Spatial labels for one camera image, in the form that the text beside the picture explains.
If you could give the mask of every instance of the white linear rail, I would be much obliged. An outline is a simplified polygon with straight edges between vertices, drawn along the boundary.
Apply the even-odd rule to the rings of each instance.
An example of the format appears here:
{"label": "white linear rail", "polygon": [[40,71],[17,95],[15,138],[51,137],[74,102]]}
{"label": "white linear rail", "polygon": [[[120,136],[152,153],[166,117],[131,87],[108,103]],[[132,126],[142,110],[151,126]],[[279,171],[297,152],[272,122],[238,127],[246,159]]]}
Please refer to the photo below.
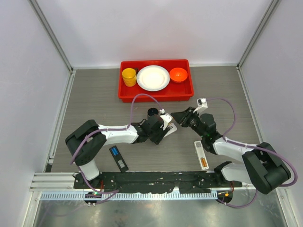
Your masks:
{"label": "white linear rail", "polygon": [[[85,198],[87,192],[43,192],[41,195],[41,201],[60,201],[60,200],[87,200],[87,201],[99,201],[104,200],[110,196],[110,194],[102,195],[102,198]],[[211,193],[185,193],[180,194],[179,190],[174,190],[171,193],[163,194],[141,194],[141,193],[117,193],[110,200],[112,201],[141,201],[141,200],[214,200],[217,199],[217,191],[211,191]]]}

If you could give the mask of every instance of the yellow cup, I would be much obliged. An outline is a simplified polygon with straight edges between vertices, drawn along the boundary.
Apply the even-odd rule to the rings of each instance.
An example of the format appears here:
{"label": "yellow cup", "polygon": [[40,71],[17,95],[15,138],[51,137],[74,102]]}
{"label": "yellow cup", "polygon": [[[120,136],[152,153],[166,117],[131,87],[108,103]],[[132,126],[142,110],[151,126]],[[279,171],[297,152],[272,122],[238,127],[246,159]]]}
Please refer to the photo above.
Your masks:
{"label": "yellow cup", "polygon": [[126,86],[132,87],[137,82],[137,72],[134,69],[127,68],[122,71],[122,78]]}

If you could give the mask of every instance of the red plastic tray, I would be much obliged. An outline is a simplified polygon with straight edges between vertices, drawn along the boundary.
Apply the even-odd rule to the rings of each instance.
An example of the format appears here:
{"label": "red plastic tray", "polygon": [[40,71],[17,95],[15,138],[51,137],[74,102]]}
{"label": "red plastic tray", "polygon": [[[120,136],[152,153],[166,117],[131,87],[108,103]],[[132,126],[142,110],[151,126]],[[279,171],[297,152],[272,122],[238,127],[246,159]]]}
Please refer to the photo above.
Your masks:
{"label": "red plastic tray", "polygon": [[[188,77],[182,83],[175,83],[170,80],[166,88],[160,91],[146,91],[141,88],[137,83],[133,87],[127,87],[122,79],[122,71],[126,68],[133,68],[141,70],[149,65],[159,65],[165,68],[168,72],[173,68],[179,67],[187,71]],[[122,99],[124,103],[132,102],[133,98],[139,93],[146,93],[160,102],[166,101],[188,101],[194,95],[194,87],[191,79],[190,68],[188,60],[151,60],[151,61],[123,61],[120,68],[120,80],[118,97]],[[136,98],[136,102],[153,102],[153,100],[146,96],[140,96]]]}

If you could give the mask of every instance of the metal corner post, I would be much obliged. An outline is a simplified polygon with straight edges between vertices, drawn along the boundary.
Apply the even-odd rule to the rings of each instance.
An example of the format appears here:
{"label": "metal corner post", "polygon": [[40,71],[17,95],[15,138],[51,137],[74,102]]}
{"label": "metal corner post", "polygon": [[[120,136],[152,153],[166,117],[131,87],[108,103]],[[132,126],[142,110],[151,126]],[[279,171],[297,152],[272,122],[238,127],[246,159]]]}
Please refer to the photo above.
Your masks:
{"label": "metal corner post", "polygon": [[33,10],[35,11],[38,19],[40,20],[43,28],[45,29],[45,31],[48,34],[49,38],[51,39],[52,43],[54,44],[54,47],[58,51],[62,60],[64,61],[67,69],[69,70],[70,73],[72,73],[73,68],[72,68],[70,62],[68,61],[59,41],[57,40],[51,26],[49,25],[48,21],[46,20],[45,15],[44,15],[43,11],[41,10],[37,0],[28,0],[28,2],[32,6]]}
{"label": "metal corner post", "polygon": [[263,18],[261,19],[257,30],[255,31],[255,34],[252,36],[248,46],[246,47],[244,54],[242,55],[238,68],[241,69],[246,58],[248,57],[249,53],[251,52],[253,46],[255,45],[256,41],[259,39],[261,33],[263,32],[264,28],[266,27],[267,23],[269,22],[271,16],[275,12],[276,8],[278,7],[279,3],[281,0],[272,0],[271,3],[269,4]]}

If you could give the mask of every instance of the black round object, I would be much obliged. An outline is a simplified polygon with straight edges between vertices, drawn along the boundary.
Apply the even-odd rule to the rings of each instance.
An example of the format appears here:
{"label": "black round object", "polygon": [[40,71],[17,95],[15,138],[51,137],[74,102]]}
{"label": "black round object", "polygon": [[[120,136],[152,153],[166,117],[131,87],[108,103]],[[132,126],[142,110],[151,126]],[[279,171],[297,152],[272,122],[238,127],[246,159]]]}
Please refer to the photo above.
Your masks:
{"label": "black round object", "polygon": [[159,115],[159,111],[157,108],[150,108],[147,111],[147,118],[153,116],[153,115]]}

